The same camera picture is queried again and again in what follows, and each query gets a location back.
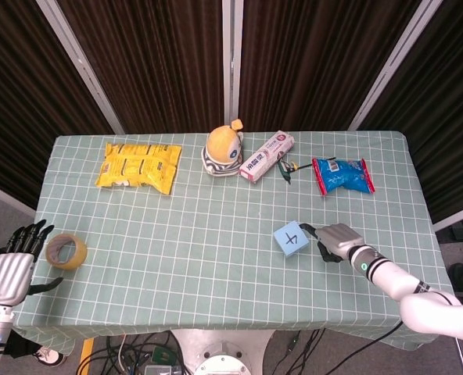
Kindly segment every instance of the red and white box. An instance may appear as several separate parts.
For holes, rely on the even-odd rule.
[[[240,166],[240,176],[252,182],[258,181],[293,146],[292,135],[277,131]]]

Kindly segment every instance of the dark curtain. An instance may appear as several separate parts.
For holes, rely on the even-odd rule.
[[[463,0],[442,3],[361,129],[406,135],[434,223],[463,209]]]
[[[246,130],[346,130],[418,3],[245,1]]]
[[[111,132],[37,4],[0,1],[0,189],[36,208],[56,137]]]
[[[221,1],[59,4],[127,133],[223,124]]]

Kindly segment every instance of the toy figure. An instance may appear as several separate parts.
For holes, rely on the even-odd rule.
[[[231,125],[217,127],[207,137],[202,150],[202,161],[208,174],[231,176],[237,174],[242,164],[242,121],[233,120]]]

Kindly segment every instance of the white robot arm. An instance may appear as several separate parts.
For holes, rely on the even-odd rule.
[[[366,245],[362,236],[345,224],[317,230],[306,224],[300,226],[319,240],[318,247],[325,260],[328,257],[334,262],[349,260],[356,271],[399,302],[400,317],[411,330],[463,340],[463,305],[453,295],[436,291],[402,270]]]
[[[45,220],[21,227],[9,239],[6,253],[0,255],[0,358],[13,327],[13,307],[19,305],[27,295],[50,291],[63,280],[58,277],[49,284],[30,285],[34,264],[42,250],[45,239],[54,228],[44,228]]]

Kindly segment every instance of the person's foot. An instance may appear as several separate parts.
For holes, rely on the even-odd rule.
[[[34,353],[34,357],[45,366],[59,366],[66,359],[63,354],[58,353],[56,350],[44,348],[43,346]]]

